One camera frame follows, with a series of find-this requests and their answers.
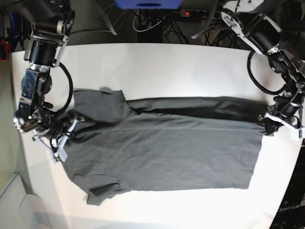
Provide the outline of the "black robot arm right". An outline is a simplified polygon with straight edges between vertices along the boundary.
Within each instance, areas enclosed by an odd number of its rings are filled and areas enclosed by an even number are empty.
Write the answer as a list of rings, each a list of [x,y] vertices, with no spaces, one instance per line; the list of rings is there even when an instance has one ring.
[[[49,151],[54,162],[65,162],[68,155],[64,147],[81,121],[78,116],[63,117],[71,103],[73,82],[61,57],[69,41],[75,12],[68,0],[15,0],[11,6],[31,23],[29,47],[24,54],[30,66],[21,81],[14,125],[20,133],[33,132],[33,140]],[[65,105],[53,111],[45,95],[52,86],[50,71],[56,67],[68,78],[69,94]]]

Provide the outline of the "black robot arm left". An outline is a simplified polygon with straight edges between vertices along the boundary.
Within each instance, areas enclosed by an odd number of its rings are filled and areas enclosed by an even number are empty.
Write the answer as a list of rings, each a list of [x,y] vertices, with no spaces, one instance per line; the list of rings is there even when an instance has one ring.
[[[282,29],[267,15],[282,3],[281,0],[226,0],[220,16],[227,28],[252,49],[247,58],[247,71],[252,82],[262,92],[274,97],[275,104],[259,116],[265,133],[272,135],[285,126],[290,129],[291,137],[299,140],[305,137],[302,125],[305,63],[286,49]],[[281,89],[270,91],[255,79],[251,71],[255,53],[268,58],[273,72],[281,75],[285,82]]]

